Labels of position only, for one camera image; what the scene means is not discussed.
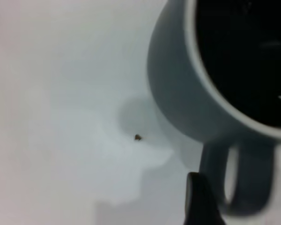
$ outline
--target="dark speck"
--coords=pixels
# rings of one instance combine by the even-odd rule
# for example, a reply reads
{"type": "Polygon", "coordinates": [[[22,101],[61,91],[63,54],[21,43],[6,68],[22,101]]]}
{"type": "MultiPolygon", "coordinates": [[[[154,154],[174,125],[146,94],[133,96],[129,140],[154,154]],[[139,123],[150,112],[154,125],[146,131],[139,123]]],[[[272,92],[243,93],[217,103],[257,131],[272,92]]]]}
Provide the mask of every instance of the dark speck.
{"type": "Polygon", "coordinates": [[[140,135],[135,135],[134,139],[135,139],[136,141],[140,141],[140,140],[142,139],[142,137],[141,137],[140,135]]]}

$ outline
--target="mug rim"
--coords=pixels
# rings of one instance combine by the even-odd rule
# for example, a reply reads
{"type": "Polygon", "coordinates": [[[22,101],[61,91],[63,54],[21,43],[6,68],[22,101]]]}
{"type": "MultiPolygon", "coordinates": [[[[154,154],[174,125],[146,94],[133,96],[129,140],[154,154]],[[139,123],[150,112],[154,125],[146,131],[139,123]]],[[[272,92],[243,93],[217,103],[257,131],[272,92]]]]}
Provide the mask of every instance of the mug rim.
{"type": "Polygon", "coordinates": [[[243,112],[236,109],[231,103],[229,103],[216,88],[203,65],[201,54],[198,48],[196,31],[196,8],[198,0],[185,1],[183,26],[186,51],[188,58],[192,62],[192,66],[194,67],[194,70],[196,72],[195,74],[201,82],[202,86],[206,89],[211,98],[216,101],[216,103],[219,104],[220,107],[233,118],[258,133],[281,139],[281,128],[274,128],[253,120],[243,112]]]}

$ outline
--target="ceramic mug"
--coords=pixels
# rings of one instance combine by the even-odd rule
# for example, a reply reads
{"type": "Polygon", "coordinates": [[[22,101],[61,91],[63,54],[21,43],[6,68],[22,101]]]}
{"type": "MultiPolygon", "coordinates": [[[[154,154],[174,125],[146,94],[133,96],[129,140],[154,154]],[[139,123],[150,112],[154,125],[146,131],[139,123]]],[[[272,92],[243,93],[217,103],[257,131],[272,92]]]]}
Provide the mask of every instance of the ceramic mug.
{"type": "Polygon", "coordinates": [[[278,21],[269,26],[265,5],[255,3],[169,0],[148,53],[157,105],[181,132],[204,142],[200,173],[220,210],[231,215],[266,206],[281,143],[281,29],[274,29],[278,21]],[[239,159],[228,202],[224,180],[232,146],[239,159]]]}

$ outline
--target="dark liquid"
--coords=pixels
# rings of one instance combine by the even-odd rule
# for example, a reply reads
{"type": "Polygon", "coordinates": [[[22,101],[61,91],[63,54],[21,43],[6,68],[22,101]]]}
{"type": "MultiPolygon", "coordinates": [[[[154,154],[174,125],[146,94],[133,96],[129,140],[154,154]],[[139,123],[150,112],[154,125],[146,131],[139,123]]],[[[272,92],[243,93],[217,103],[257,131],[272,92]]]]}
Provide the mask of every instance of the dark liquid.
{"type": "Polygon", "coordinates": [[[197,38],[220,93],[252,119],[281,127],[281,2],[199,0],[197,38]]]}

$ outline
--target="white table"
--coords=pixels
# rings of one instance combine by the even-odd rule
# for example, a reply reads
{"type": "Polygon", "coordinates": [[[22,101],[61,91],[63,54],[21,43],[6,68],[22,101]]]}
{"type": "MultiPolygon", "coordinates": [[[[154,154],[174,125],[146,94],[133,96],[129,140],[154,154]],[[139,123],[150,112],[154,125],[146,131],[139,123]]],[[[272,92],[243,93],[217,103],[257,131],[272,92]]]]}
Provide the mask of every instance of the white table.
{"type": "MultiPolygon", "coordinates": [[[[148,89],[164,2],[0,0],[0,225],[183,224],[202,144],[148,89]]],[[[228,224],[281,225],[278,158],[266,214],[228,224]]]]}

